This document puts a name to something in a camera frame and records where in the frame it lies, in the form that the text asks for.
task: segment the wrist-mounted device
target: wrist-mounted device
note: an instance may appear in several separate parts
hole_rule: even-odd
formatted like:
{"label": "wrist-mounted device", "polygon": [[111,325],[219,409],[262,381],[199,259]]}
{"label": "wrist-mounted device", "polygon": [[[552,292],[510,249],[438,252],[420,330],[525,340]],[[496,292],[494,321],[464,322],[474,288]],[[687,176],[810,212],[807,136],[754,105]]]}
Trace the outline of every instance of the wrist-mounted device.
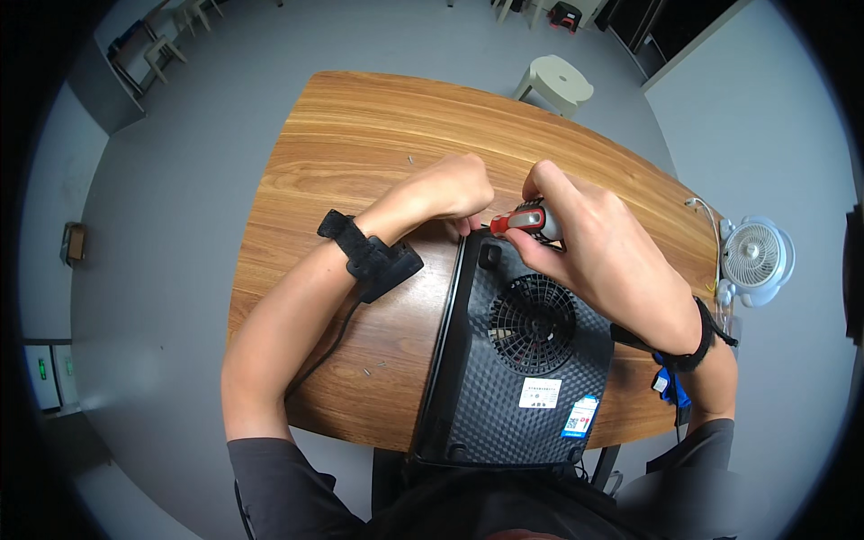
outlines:
{"label": "wrist-mounted device", "polygon": [[354,216],[335,210],[318,226],[318,236],[331,238],[348,256],[346,268],[359,282],[363,303],[374,302],[423,267],[423,260],[407,243],[388,247],[377,236],[367,238],[354,224]]}
{"label": "wrist-mounted device", "polygon": [[612,324],[610,328],[612,339],[613,341],[633,346],[642,349],[643,351],[648,351],[649,353],[659,354],[660,358],[663,360],[664,367],[670,372],[692,372],[702,362],[702,359],[705,358],[705,354],[708,353],[708,349],[714,344],[715,336],[719,336],[720,339],[725,341],[729,346],[738,346],[738,340],[723,332],[723,330],[717,325],[717,321],[714,320],[714,316],[710,311],[708,311],[708,307],[705,303],[696,296],[693,297],[693,300],[696,301],[696,306],[699,307],[699,315],[702,317],[702,339],[699,341],[699,348],[696,349],[695,353],[669,354],[664,353],[663,351],[658,351],[647,346],[645,342],[635,334],[625,330],[617,324]]}

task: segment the dark shirt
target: dark shirt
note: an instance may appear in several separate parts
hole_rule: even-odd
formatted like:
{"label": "dark shirt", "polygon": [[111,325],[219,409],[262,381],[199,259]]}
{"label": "dark shirt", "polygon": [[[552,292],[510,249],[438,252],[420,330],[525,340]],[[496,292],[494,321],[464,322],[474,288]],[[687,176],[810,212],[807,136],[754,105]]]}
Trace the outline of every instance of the dark shirt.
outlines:
{"label": "dark shirt", "polygon": [[[734,422],[707,422],[646,472],[677,467],[726,469]],[[255,538],[485,538],[511,529],[561,538],[645,538],[615,501],[587,482],[551,471],[455,469],[407,491],[365,524],[333,493],[336,479],[316,472],[282,439],[228,442],[243,507]]]}

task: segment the white desk fan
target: white desk fan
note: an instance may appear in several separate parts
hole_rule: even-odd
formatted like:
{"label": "white desk fan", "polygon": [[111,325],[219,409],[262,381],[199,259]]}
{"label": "white desk fan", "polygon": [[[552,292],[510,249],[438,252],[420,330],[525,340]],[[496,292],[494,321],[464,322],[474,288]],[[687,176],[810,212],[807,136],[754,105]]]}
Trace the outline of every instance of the white desk fan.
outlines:
{"label": "white desk fan", "polygon": [[720,222],[723,279],[717,285],[722,306],[734,296],[748,308],[767,304],[795,269],[795,245],[786,231],[762,216],[747,216],[739,226]]}

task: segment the fan vent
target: fan vent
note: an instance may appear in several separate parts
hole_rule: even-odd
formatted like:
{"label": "fan vent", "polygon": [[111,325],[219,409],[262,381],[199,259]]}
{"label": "fan vent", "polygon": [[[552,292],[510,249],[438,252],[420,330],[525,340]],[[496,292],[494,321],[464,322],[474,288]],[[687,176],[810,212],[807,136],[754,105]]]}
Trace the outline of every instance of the fan vent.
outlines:
{"label": "fan vent", "polygon": [[774,232],[761,223],[746,223],[726,242],[723,274],[745,287],[759,287],[774,275],[779,258]]}
{"label": "fan vent", "polygon": [[492,303],[489,339],[520,375],[545,375],[573,355],[576,312],[570,293],[541,274],[514,279]]}

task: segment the white label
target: white label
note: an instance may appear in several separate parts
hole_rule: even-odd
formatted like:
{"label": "white label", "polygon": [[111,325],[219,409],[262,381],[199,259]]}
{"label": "white label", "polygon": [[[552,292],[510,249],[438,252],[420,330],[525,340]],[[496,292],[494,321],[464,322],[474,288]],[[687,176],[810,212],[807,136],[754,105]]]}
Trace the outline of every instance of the white label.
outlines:
{"label": "white label", "polygon": [[573,410],[570,411],[570,418],[564,425],[561,431],[562,437],[578,437],[584,438],[591,427],[591,421],[594,419],[594,413],[600,401],[594,396],[585,396],[573,404]]}
{"label": "white label", "polygon": [[523,409],[554,409],[561,389],[559,378],[525,378],[519,407]]}
{"label": "white label", "polygon": [[652,388],[662,394],[666,390],[666,386],[669,386],[669,381],[658,375],[657,382],[654,383]]}

